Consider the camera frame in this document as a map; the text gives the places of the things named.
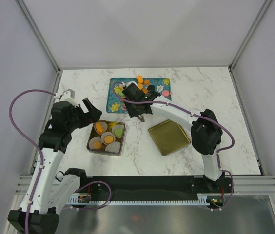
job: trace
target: metal tin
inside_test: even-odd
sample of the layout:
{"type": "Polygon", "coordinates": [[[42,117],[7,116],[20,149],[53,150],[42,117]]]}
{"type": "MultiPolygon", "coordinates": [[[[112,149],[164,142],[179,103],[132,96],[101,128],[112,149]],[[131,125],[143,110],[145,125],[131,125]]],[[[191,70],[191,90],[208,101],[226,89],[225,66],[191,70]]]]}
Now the metal tin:
{"type": "Polygon", "coordinates": [[[89,142],[92,138],[94,137],[101,137],[100,134],[98,134],[95,129],[94,129],[94,124],[92,126],[92,130],[91,130],[91,133],[90,133],[90,137],[89,137],[89,140],[88,140],[88,143],[87,143],[87,149],[88,151],[90,151],[91,153],[94,153],[94,154],[100,154],[100,155],[111,155],[111,156],[120,156],[121,155],[121,151],[122,151],[122,146],[124,144],[124,135],[125,135],[125,131],[126,131],[126,126],[124,123],[122,122],[114,122],[114,121],[106,121],[106,120],[99,120],[100,122],[105,122],[107,123],[107,132],[112,132],[112,128],[115,126],[115,125],[123,125],[123,134],[122,134],[122,138],[116,138],[115,142],[119,142],[120,143],[120,149],[119,149],[119,152],[118,153],[113,153],[113,152],[108,152],[108,151],[105,151],[106,149],[106,145],[103,144],[102,148],[100,150],[92,150],[90,149],[89,147],[89,142]]]}
{"type": "Polygon", "coordinates": [[[177,151],[191,143],[181,125],[166,120],[148,130],[163,156],[177,151]]]}

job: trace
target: white marble surface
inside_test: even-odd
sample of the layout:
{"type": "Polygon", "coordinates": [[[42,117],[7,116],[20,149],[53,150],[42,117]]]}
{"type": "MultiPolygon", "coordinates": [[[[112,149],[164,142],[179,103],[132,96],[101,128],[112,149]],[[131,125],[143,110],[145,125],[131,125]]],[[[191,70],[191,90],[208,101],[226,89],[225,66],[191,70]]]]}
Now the white marble surface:
{"type": "MultiPolygon", "coordinates": [[[[127,114],[106,113],[110,79],[137,75],[169,78],[173,102],[200,111],[206,108],[213,110],[218,121],[228,128],[236,139],[234,148],[220,153],[222,167],[235,175],[260,174],[226,67],[65,70],[59,92],[73,89],[78,103],[89,98],[96,108],[103,111],[101,119],[124,122],[127,133],[122,154],[115,157],[88,152],[86,144],[92,126],[75,130],[59,170],[65,171],[69,167],[83,168],[92,176],[203,174],[201,155],[192,145],[167,156],[160,154],[148,129],[165,118],[146,115],[145,123],[142,123],[137,118],[130,119],[127,114]]],[[[222,146],[230,143],[230,138],[223,133],[222,146]]]]}

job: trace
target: colorful placemat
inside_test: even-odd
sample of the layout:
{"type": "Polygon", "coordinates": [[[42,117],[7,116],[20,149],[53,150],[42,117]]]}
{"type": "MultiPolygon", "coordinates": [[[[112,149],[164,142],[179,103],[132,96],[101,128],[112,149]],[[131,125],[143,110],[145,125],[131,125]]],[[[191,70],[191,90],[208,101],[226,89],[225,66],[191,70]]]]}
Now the colorful placemat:
{"type": "MultiPolygon", "coordinates": [[[[149,80],[153,86],[155,86],[155,90],[162,94],[164,92],[165,95],[169,100],[171,100],[171,87],[170,87],[170,80],[168,78],[144,78],[144,80],[149,80]]],[[[114,94],[113,92],[113,85],[115,82],[131,82],[135,81],[137,82],[137,78],[111,78],[109,82],[109,89],[108,89],[108,96],[107,96],[107,104],[106,104],[106,111],[107,113],[117,113],[117,114],[126,114],[127,111],[125,109],[125,106],[123,102],[120,101],[120,99],[114,94]]],[[[115,91],[118,93],[121,89],[119,88],[119,85],[117,84],[115,86],[115,91]]]]}

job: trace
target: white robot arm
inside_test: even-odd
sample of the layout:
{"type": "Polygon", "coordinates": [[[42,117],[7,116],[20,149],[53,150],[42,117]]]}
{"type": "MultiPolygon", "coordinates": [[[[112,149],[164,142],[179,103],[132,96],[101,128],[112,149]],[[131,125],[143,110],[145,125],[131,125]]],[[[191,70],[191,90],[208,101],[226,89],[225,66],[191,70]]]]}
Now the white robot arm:
{"type": "Polygon", "coordinates": [[[211,110],[206,109],[204,112],[196,113],[161,96],[154,91],[154,87],[145,94],[134,82],[122,85],[124,87],[122,92],[126,97],[124,101],[130,117],[138,117],[143,121],[142,114],[154,114],[166,117],[189,130],[193,147],[202,155],[204,175],[212,181],[220,178],[223,172],[220,170],[216,151],[221,143],[223,131],[210,122],[211,120],[217,123],[216,116],[211,110]]]}
{"type": "Polygon", "coordinates": [[[41,159],[38,159],[25,198],[19,209],[11,210],[8,215],[9,222],[21,233],[25,231],[27,214],[29,215],[27,218],[29,233],[53,234],[58,225],[59,214],[69,197],[80,186],[85,185],[85,170],[69,168],[60,185],[50,195],[57,168],[72,139],[71,133],[76,128],[83,128],[97,122],[102,114],[87,98],[83,103],[88,109],[87,113],[84,113],[80,105],[76,104],[74,91],[67,90],[60,96],[60,101],[52,106],[52,119],[48,121],[39,139],[43,165],[40,162],[41,159]]]}
{"type": "MultiPolygon", "coordinates": [[[[164,96],[159,96],[155,101],[163,101],[166,103],[173,103],[164,96]]],[[[152,104],[151,105],[151,110],[154,115],[157,116],[163,116],[166,117],[167,119],[172,120],[175,123],[180,124],[187,130],[191,131],[191,128],[193,126],[193,122],[198,121],[198,117],[195,117],[193,115],[187,114],[184,111],[175,108],[171,105],[165,105],[165,104],[152,104]]],[[[220,178],[222,175],[222,171],[219,168],[218,161],[217,161],[217,156],[216,156],[216,150],[218,148],[218,145],[216,146],[215,150],[213,151],[212,154],[201,154],[202,160],[204,163],[204,168],[205,168],[205,176],[213,181],[216,181],[220,178]]]]}

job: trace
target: white wall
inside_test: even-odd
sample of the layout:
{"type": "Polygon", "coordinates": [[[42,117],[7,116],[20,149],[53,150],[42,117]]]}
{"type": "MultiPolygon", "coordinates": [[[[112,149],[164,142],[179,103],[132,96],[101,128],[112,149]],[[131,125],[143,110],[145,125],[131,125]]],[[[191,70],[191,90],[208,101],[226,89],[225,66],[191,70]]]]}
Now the white wall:
{"type": "MultiPolygon", "coordinates": [[[[26,89],[52,90],[54,79],[53,67],[15,2],[0,0],[0,233],[33,151],[9,122],[10,102],[26,89]]],[[[28,94],[15,105],[16,123],[33,139],[38,139],[48,100],[47,94],[28,94]]]]}
{"type": "Polygon", "coordinates": [[[266,173],[275,175],[275,1],[234,70],[266,173]]]}
{"type": "Polygon", "coordinates": [[[60,67],[229,65],[264,0],[24,0],[60,67]]]}

